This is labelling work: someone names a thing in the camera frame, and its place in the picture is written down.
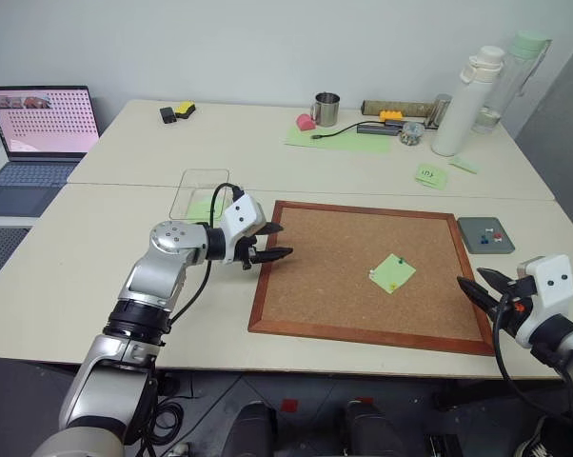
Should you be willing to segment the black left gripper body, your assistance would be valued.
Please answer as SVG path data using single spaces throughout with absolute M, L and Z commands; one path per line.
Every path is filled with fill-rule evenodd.
M 267 262 L 267 253 L 256 249 L 257 237 L 255 235 L 242 237 L 235 246 L 234 260 L 242 264 L 243 270 L 249 270 L 253 264 Z

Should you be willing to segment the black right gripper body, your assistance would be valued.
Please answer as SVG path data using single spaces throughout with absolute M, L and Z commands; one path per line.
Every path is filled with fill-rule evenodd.
M 504 305 L 501 329 L 519 329 L 529 317 L 533 308 L 531 297 L 537 292 L 535 280 L 530 275 L 513 280 L 512 292 Z

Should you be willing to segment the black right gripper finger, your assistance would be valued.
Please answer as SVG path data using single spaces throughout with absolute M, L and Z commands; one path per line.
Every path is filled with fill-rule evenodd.
M 477 308 L 482 310 L 490 319 L 496 317 L 497 300 L 485 288 L 477 282 L 462 276 L 457 277 L 457 282 L 462 292 Z
M 502 296 L 513 296 L 511 278 L 492 268 L 477 268 L 477 271 Z

